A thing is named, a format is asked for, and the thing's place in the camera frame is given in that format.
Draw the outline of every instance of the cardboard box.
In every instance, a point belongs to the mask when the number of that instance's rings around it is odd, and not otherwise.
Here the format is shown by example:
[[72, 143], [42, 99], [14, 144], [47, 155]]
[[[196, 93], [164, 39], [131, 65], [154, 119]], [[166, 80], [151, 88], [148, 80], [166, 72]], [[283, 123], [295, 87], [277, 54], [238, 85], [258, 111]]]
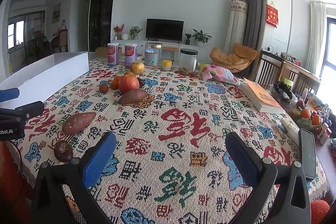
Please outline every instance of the cardboard box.
[[18, 88], [18, 98], [0, 103], [14, 109], [36, 101], [44, 102], [61, 88], [89, 71], [87, 52], [55, 53], [36, 61], [0, 83], [0, 90]]

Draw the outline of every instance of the pink snack bag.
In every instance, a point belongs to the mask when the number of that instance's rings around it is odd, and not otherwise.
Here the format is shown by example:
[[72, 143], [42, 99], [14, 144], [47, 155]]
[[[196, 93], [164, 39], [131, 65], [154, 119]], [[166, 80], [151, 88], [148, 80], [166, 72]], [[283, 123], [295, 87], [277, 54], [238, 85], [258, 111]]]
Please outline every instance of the pink snack bag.
[[198, 64], [201, 69], [202, 78], [204, 80], [209, 80], [214, 78], [219, 82], [224, 82], [232, 85], [240, 85], [240, 82], [237, 80], [236, 77], [233, 76], [231, 71], [228, 69], [215, 66], [215, 65], [208, 65], [208, 64]]

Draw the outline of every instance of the gray curtain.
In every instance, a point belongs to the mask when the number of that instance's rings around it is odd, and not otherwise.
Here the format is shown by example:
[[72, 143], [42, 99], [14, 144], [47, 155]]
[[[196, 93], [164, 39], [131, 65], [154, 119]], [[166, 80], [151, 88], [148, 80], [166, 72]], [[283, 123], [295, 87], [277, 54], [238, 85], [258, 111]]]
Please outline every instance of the gray curtain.
[[248, 3], [248, 11], [243, 45], [256, 50], [259, 40], [262, 0], [246, 1]]

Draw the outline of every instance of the patterned tablecloth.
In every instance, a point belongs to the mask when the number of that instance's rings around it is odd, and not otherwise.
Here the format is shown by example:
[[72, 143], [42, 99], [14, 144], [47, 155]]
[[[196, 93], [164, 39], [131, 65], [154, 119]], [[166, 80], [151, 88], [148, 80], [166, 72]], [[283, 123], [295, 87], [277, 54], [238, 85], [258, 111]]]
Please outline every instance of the patterned tablecloth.
[[[236, 131], [260, 157], [290, 165], [298, 147], [280, 123], [286, 114], [257, 112], [239, 87], [203, 81], [201, 75], [145, 70], [140, 77], [149, 95], [140, 103], [121, 106], [118, 90], [102, 94], [100, 84], [123, 75], [123, 65], [90, 61], [90, 72], [65, 86], [45, 102], [43, 115], [26, 125], [26, 137], [16, 140], [23, 155], [23, 173], [34, 185], [39, 166], [60, 162], [53, 154], [58, 140], [67, 140], [81, 157], [105, 132], [117, 137], [117, 148], [90, 192], [112, 223], [226, 223], [244, 203], [251, 188], [231, 160], [224, 144]], [[62, 133], [72, 114], [94, 111], [95, 120], [74, 136]], [[16, 163], [18, 154], [10, 144]], [[315, 180], [308, 183], [310, 198], [325, 194], [327, 181], [317, 161]], [[265, 219], [274, 186], [258, 221]], [[68, 202], [78, 207], [65, 188]]]

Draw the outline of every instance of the red hanging sign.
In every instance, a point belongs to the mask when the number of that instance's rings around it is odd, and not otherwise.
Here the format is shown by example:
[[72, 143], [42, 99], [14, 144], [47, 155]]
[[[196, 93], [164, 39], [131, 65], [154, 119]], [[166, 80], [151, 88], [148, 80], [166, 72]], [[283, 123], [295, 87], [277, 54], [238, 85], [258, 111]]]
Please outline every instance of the red hanging sign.
[[273, 27], [276, 27], [276, 28], [277, 28], [277, 25], [279, 24], [278, 10], [268, 4], [266, 7], [266, 22], [269, 25], [272, 25]]

